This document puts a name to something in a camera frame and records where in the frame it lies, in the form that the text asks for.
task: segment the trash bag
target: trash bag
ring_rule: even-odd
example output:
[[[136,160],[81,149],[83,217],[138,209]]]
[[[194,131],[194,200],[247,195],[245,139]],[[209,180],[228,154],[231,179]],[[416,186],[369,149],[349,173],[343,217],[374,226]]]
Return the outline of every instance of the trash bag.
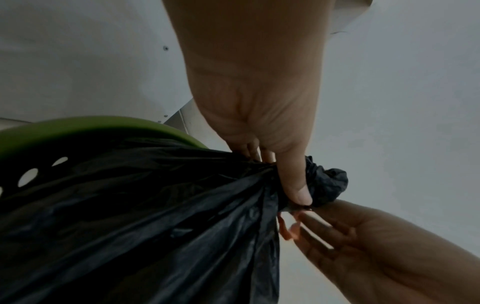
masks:
[[[345,190],[306,160],[314,206]],[[0,303],[277,303],[289,208],[274,165],[117,140],[0,200]]]

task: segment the oval hole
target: oval hole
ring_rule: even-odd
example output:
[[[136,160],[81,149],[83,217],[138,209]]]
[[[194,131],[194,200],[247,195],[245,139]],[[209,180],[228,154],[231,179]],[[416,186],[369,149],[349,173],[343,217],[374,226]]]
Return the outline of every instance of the oval hole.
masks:
[[[25,172],[21,178],[18,180],[18,186],[23,187],[26,184],[33,181],[34,178],[37,177],[39,170],[37,168],[30,169],[29,171]]]
[[[68,159],[69,159],[69,158],[66,157],[66,156],[61,157],[61,158],[57,159],[57,160],[55,161],[55,163],[53,163],[52,167],[57,166],[57,165],[60,165],[60,164],[63,164],[63,163],[65,163],[66,161],[68,161]]]

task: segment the fingernail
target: fingernail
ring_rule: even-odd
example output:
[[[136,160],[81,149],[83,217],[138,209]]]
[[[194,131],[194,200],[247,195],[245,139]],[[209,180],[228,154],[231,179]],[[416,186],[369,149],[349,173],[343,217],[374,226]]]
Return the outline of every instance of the fingernail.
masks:
[[[303,186],[302,189],[296,194],[298,198],[298,203],[303,206],[310,206],[312,204],[312,197],[310,196],[309,189],[307,185]]]

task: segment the forearm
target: forearm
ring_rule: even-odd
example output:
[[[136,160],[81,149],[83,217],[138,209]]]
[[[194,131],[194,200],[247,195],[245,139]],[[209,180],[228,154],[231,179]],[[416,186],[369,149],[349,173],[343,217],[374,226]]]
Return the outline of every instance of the forearm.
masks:
[[[334,0],[165,0],[188,68],[238,78],[318,73]]]

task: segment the green rim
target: green rim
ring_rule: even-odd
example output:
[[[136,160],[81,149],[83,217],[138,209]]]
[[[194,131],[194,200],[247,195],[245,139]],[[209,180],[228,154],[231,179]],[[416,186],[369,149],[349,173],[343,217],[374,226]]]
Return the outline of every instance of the green rim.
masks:
[[[52,140],[95,131],[109,131],[120,134],[128,131],[138,135],[158,135],[171,138],[198,148],[204,144],[177,129],[153,121],[113,116],[73,117],[28,124],[0,132],[0,160],[25,152],[31,147]]]

